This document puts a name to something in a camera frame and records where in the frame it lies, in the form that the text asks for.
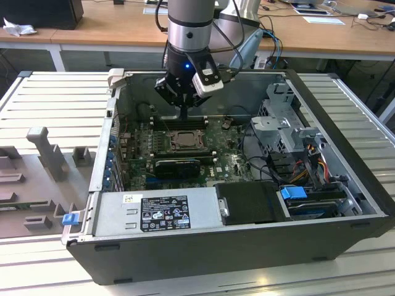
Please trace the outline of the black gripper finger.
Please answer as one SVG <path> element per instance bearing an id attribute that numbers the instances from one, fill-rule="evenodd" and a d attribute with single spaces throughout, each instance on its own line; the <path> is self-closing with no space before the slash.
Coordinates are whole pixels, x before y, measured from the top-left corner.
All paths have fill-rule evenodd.
<path id="1" fill-rule="evenodd" d="M 180 120 L 185 120 L 185 98 L 178 78 L 163 77 L 156 80 L 155 90 L 169 104 L 180 109 Z"/>
<path id="2" fill-rule="evenodd" d="M 205 103 L 211 96 L 199 97 L 198 94 L 187 94 L 184 99 L 184 120 L 188 118 L 188 110 L 193 107 L 199 107 Z"/>

